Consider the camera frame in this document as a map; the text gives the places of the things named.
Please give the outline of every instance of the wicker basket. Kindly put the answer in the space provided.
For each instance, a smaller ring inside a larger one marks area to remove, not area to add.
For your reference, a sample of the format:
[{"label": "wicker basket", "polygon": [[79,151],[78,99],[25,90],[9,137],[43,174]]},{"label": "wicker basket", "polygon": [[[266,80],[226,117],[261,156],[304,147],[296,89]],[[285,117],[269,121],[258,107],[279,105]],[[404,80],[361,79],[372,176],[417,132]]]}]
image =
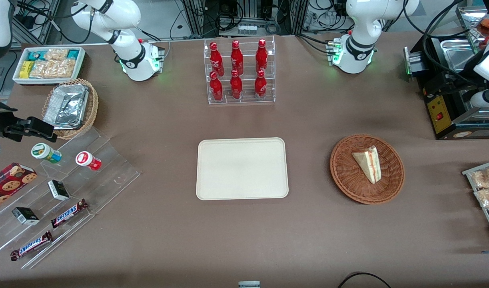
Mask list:
[{"label": "wicker basket", "polygon": [[[73,84],[83,84],[90,89],[90,93],[88,95],[88,103],[86,104],[86,112],[83,119],[83,126],[77,130],[54,130],[54,133],[58,136],[58,138],[70,140],[74,136],[84,133],[88,131],[91,126],[93,126],[93,122],[95,122],[95,118],[97,116],[97,108],[98,108],[98,96],[97,91],[93,88],[93,86],[84,79],[76,79],[69,80],[67,82],[61,83],[61,85],[73,85]],[[45,112],[47,111],[47,107],[49,106],[49,100],[51,99],[52,91],[49,93],[49,96],[45,100],[45,105],[42,108],[42,119],[45,116]]]},{"label": "wicker basket", "polygon": [[[353,152],[376,146],[381,180],[371,184],[354,159]],[[403,161],[383,139],[356,134],[342,139],[331,153],[330,171],[337,186],[351,199],[363,204],[382,204],[399,194],[405,181]]]}]

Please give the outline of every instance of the clear acrylic display stand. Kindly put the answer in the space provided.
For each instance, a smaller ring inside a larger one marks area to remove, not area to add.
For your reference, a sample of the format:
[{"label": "clear acrylic display stand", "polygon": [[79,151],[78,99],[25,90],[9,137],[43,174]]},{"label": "clear acrylic display stand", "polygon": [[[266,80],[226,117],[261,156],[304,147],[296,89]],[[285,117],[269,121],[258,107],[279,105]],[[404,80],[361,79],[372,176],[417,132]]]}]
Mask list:
[{"label": "clear acrylic display stand", "polygon": [[[57,164],[43,161],[36,168],[36,184],[28,191],[25,188],[0,206],[0,252],[8,254],[41,237],[50,230],[54,241],[43,244],[29,252],[16,263],[24,268],[32,268],[51,253],[68,237],[91,220],[109,201],[133,182],[140,174],[111,146],[109,139],[91,128],[78,135],[58,149],[62,159]],[[89,151],[102,161],[98,171],[76,164],[75,157],[81,151]],[[51,179],[62,181],[70,198],[59,201],[52,197],[47,182]],[[89,207],[77,213],[56,229],[52,229],[51,220],[85,199]],[[15,207],[31,208],[40,222],[34,226],[20,224],[12,214]]]},{"label": "clear acrylic display stand", "polygon": [[[477,188],[477,184],[471,178],[471,173],[472,172],[475,172],[475,171],[480,171],[480,170],[483,170],[483,169],[486,169],[486,168],[489,168],[489,163],[486,163],[484,165],[477,166],[477,167],[474,167],[472,169],[468,169],[466,171],[461,172],[463,175],[465,175],[467,177],[467,179],[470,182],[470,185],[471,185],[471,187],[472,187],[472,189],[473,189],[474,192],[477,192],[480,189]],[[488,223],[489,223],[489,208],[482,208],[482,211],[484,212],[484,215],[486,215],[486,219],[488,220]]]},{"label": "clear acrylic display stand", "polygon": [[[265,71],[265,79],[267,81],[266,86],[266,96],[264,100],[255,99],[255,79],[257,79],[257,71],[255,69],[255,54],[257,53],[257,49],[259,47],[259,40],[266,40],[266,50],[268,53],[267,56],[267,69]],[[205,40],[204,41],[204,62],[206,68],[206,82],[207,82],[207,95],[209,104],[256,104],[263,102],[275,102],[276,100],[276,89],[275,89],[275,38],[273,36],[262,37],[262,38],[240,38],[239,45],[241,51],[243,52],[243,60],[244,60],[244,74],[241,75],[241,80],[243,82],[243,95],[240,100],[236,100],[232,97],[232,90],[230,87],[230,79],[232,78],[232,63],[230,61],[230,55],[232,54],[232,41],[231,38],[223,38],[223,39],[214,39],[214,40]],[[208,45],[211,42],[216,42],[218,44],[218,50],[223,57],[223,67],[225,69],[225,74],[223,77],[220,77],[219,80],[221,84],[223,84],[223,101],[216,102],[211,94],[211,86],[209,82],[211,78],[209,77],[209,73],[212,71],[211,66],[211,49],[209,49]]]}]

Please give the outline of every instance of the coca-cola bottle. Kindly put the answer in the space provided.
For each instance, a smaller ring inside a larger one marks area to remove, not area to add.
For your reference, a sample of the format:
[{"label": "coca-cola bottle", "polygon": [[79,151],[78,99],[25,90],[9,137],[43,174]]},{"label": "coca-cola bottle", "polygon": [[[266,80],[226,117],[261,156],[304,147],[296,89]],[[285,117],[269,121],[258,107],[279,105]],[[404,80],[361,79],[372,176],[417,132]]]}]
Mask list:
[{"label": "coca-cola bottle", "polygon": [[255,99],[262,101],[266,97],[267,81],[264,78],[264,70],[260,69],[255,79]]},{"label": "coca-cola bottle", "polygon": [[211,66],[213,71],[215,71],[219,77],[225,75],[225,69],[223,68],[223,57],[221,57],[221,53],[218,51],[218,45],[216,42],[211,42],[209,44],[211,48]]},{"label": "coca-cola bottle", "polygon": [[239,48],[239,41],[232,41],[232,54],[230,55],[232,60],[232,69],[236,69],[239,75],[244,73],[243,52]]},{"label": "coca-cola bottle", "polygon": [[222,102],[223,101],[223,85],[221,81],[218,79],[218,75],[215,71],[211,71],[209,74],[211,77],[211,81],[209,82],[209,86],[211,86],[211,93],[213,95],[214,101]]},{"label": "coca-cola bottle", "polygon": [[232,79],[230,79],[230,86],[232,87],[232,97],[236,100],[241,99],[243,95],[243,82],[239,77],[237,69],[232,70]]},{"label": "coca-cola bottle", "polygon": [[259,49],[257,49],[257,54],[255,54],[255,61],[257,62],[257,65],[255,66],[257,73],[259,73],[261,69],[266,71],[267,51],[266,51],[266,40],[264,39],[259,40]]}]

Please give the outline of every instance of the table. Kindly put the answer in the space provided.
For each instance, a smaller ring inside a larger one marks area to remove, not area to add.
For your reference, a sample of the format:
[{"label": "table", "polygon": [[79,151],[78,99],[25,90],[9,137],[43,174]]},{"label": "table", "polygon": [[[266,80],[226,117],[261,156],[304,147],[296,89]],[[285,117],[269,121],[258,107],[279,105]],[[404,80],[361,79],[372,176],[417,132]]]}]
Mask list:
[{"label": "table", "polygon": [[[164,73],[146,82],[129,80],[110,46],[85,46],[83,78],[100,97],[95,126],[142,175],[35,268],[20,270],[0,253],[0,287],[259,280],[263,288],[328,288],[358,270],[393,287],[489,287],[489,255],[480,254],[489,250],[489,226],[460,173],[489,162],[489,140],[434,140],[403,64],[403,47],[419,37],[384,33],[358,75],[328,67],[293,36],[276,37],[277,102],[264,106],[207,104],[203,41],[173,43]],[[40,116],[50,89],[15,85],[9,105],[18,116]],[[403,159],[405,185],[391,202],[358,204],[334,184],[331,150],[354,133],[387,140]],[[199,142],[248,137],[285,140],[289,195],[200,201]],[[0,139],[0,170],[37,166],[29,154],[37,142]],[[348,286],[377,282],[360,276]]]}]

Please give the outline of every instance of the cookie box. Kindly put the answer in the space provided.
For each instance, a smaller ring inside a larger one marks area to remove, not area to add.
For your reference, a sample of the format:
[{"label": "cookie box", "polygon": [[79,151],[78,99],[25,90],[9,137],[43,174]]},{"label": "cookie box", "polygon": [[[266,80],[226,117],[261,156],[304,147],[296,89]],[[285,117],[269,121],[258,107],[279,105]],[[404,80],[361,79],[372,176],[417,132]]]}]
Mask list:
[{"label": "cookie box", "polygon": [[0,172],[0,205],[36,177],[33,169],[18,163],[4,168]]},{"label": "cookie box", "polygon": [[[48,49],[69,49],[72,51],[78,51],[78,54],[76,55],[76,64],[74,65],[72,76],[70,78],[21,78],[20,71],[22,69],[22,66],[25,65],[25,62],[28,62],[29,55],[33,53],[45,51]],[[67,82],[68,80],[75,80],[78,78],[78,75],[81,71],[85,54],[86,54],[85,50],[79,46],[47,46],[47,47],[25,48],[22,51],[22,55],[16,66],[13,80],[15,83],[20,84],[22,86],[56,85],[59,83]]]}]

